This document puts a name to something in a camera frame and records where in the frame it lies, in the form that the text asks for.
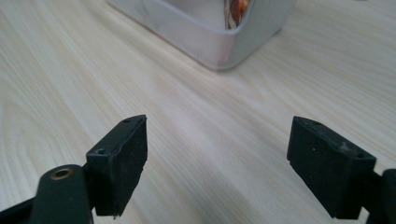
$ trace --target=wooden table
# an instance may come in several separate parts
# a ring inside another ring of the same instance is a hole
[[[95,223],[331,219],[286,160],[294,115],[396,167],[394,0],[298,0],[235,69],[207,70],[104,0],[0,1],[0,210],[120,120],[148,117],[148,162],[122,217]]]

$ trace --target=light wood grain surface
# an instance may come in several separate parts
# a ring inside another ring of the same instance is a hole
[[[104,0],[0,1],[0,210],[120,120],[148,117],[122,217],[95,223],[331,219],[286,160],[294,115],[396,167],[396,3],[298,0],[235,69],[207,70]]]

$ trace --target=table surface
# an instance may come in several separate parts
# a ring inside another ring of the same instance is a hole
[[[148,117],[122,217],[95,223],[331,219],[286,159],[293,116],[396,162],[396,3],[298,0],[232,70],[208,70],[104,0],[0,1],[0,210],[120,120]]]

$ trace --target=white container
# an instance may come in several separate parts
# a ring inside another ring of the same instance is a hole
[[[203,65],[231,68],[285,23],[296,0],[251,0],[240,25],[225,29],[224,0],[108,0]]]

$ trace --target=white plastic box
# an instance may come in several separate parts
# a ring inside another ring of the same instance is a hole
[[[225,29],[224,0],[108,0],[193,59],[216,70],[245,59],[285,23],[296,0],[251,0],[240,25]]]

